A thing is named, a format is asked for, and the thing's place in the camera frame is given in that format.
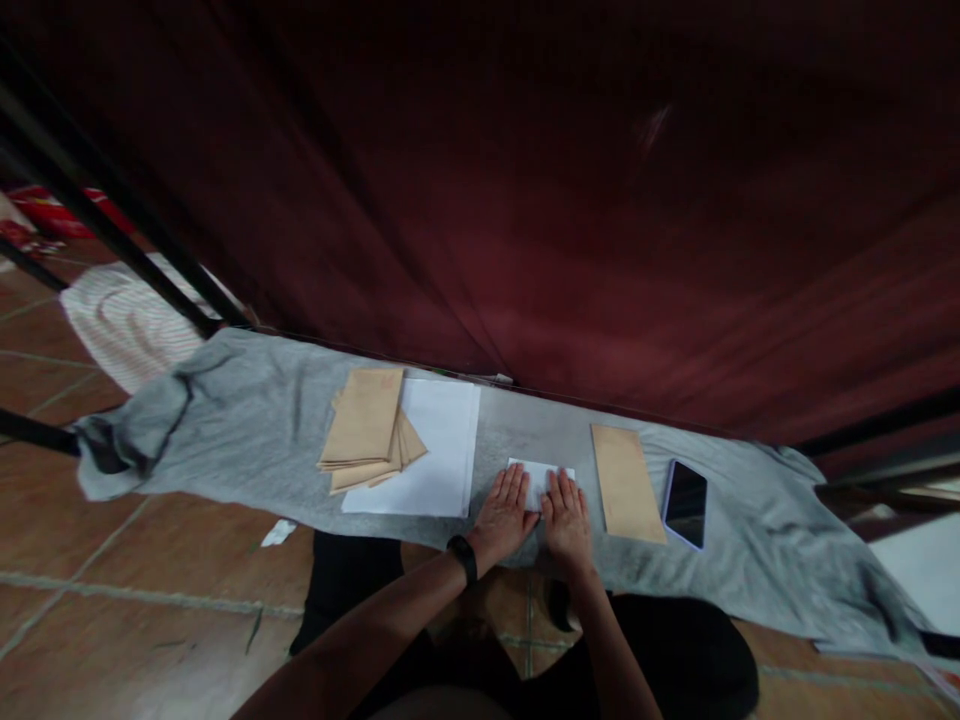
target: hand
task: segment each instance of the hand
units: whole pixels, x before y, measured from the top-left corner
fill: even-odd
[[[524,510],[529,487],[530,473],[523,472],[523,463],[515,463],[497,473],[477,524],[467,535],[467,542],[477,556],[479,577],[519,550],[537,526],[540,514]]]
[[[550,492],[540,498],[547,523],[547,547],[560,565],[564,579],[572,580],[593,571],[593,539],[587,497],[577,484],[560,471],[549,472]]]

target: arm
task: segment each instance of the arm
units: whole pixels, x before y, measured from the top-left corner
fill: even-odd
[[[537,524],[525,513],[530,476],[522,465],[500,471],[467,540],[477,574],[519,549]],[[417,634],[466,587],[449,552],[424,563],[347,613],[280,668],[234,715],[254,718],[345,718],[373,689]]]
[[[587,499],[565,470],[550,473],[550,493],[541,498],[547,545],[560,565],[574,612],[583,628],[604,720],[662,720],[650,686],[613,614],[593,565]]]

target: dark red curtain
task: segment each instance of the dark red curtain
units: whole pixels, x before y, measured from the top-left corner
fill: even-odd
[[[281,329],[797,443],[957,381],[958,10],[22,0],[0,17]]]

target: gray cloth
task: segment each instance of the gray cloth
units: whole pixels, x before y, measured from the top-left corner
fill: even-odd
[[[111,413],[80,420],[79,480],[90,500],[183,491],[235,502],[332,533],[441,548],[465,532],[507,458],[576,469],[590,503],[594,555],[606,586],[689,596],[728,614],[844,648],[920,654],[909,621],[919,611],[867,546],[817,500],[823,477],[800,453],[736,442],[483,388],[470,519],[344,514],[317,458],[330,401],[355,367],[386,363],[227,329]],[[406,377],[441,379],[407,369]],[[612,537],[603,509],[591,423],[640,433],[662,499],[678,458],[709,480],[706,549]],[[507,565],[550,571],[542,524]]]

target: striped cloth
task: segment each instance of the striped cloth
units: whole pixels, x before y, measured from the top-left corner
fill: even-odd
[[[162,255],[149,257],[201,310],[217,317]],[[239,306],[232,295],[230,299]],[[60,293],[60,304],[87,352],[131,395],[203,343],[190,321],[122,262],[84,272]]]

